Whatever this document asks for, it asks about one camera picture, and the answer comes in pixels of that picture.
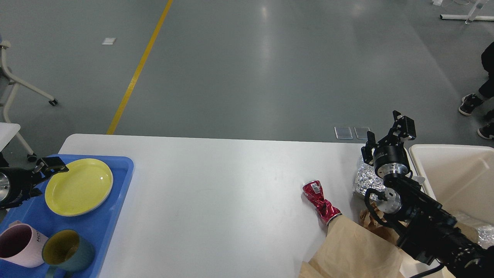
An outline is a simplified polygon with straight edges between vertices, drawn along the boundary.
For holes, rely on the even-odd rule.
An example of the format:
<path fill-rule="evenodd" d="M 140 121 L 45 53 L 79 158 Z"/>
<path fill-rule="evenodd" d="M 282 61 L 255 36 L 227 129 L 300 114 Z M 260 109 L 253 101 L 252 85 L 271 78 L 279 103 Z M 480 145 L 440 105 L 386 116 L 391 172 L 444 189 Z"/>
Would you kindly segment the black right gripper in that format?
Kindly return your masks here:
<path fill-rule="evenodd" d="M 367 142 L 360 149 L 363 162 L 373 166 L 380 178 L 390 174 L 407 175 L 411 170 L 403 145 L 404 141 L 416 139 L 414 120 L 397 110 L 393 111 L 393 119 L 394 123 L 388 134 L 381 139 L 381 147 L 378 147 L 374 132 L 367 131 Z"/>

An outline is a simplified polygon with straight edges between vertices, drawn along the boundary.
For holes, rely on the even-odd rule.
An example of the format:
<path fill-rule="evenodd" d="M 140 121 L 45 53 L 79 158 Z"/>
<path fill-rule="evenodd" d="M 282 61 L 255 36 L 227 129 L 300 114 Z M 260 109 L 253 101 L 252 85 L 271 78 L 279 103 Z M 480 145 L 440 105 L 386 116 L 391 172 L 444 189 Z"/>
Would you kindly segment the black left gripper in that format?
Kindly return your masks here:
<path fill-rule="evenodd" d="M 58 173 L 69 172 L 69 168 L 58 156 L 42 157 L 33 170 L 22 168 L 0 169 L 0 208 L 19 207 L 23 201 L 44 194 L 46 180 Z"/>

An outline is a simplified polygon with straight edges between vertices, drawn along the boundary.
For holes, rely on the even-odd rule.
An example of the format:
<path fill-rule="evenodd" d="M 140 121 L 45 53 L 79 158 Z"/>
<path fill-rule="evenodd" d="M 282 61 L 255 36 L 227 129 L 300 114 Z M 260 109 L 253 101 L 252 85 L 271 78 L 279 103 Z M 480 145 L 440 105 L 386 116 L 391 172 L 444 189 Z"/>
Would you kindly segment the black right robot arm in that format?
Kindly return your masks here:
<path fill-rule="evenodd" d="M 456 226 L 457 219 L 442 204 L 422 191 L 404 148 L 404 140 L 416 138 L 413 119 L 393 111 L 394 123 L 388 134 L 376 141 L 367 132 L 361 148 L 363 161 L 374 168 L 385 190 L 366 190 L 364 203 L 377 222 L 392 228 L 397 246 L 424 264 L 434 260 L 439 266 L 416 275 L 417 278 L 447 268 L 456 278 L 492 278 L 493 248 L 482 248 L 469 240 Z"/>

